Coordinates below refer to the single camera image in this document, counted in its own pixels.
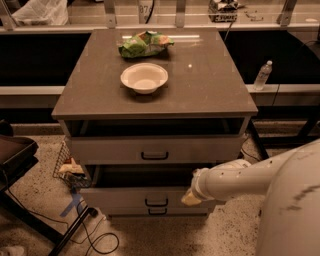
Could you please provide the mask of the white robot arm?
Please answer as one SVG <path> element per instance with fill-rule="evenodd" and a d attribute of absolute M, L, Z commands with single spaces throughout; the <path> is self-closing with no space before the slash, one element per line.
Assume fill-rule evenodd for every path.
<path fill-rule="evenodd" d="M 193 172 L 188 206 L 255 194 L 265 201 L 255 256 L 320 256 L 320 140 L 251 164 L 238 159 Z"/>

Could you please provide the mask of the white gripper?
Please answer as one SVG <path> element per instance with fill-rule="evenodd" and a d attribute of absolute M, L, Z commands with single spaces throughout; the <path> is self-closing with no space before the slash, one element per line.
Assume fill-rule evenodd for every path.
<path fill-rule="evenodd" d="M 192 171 L 191 189 L 183 195 L 181 202 L 187 206 L 199 205 L 201 201 L 213 200 L 214 197 L 208 193 L 206 186 L 206 176 L 208 168 L 195 169 Z"/>

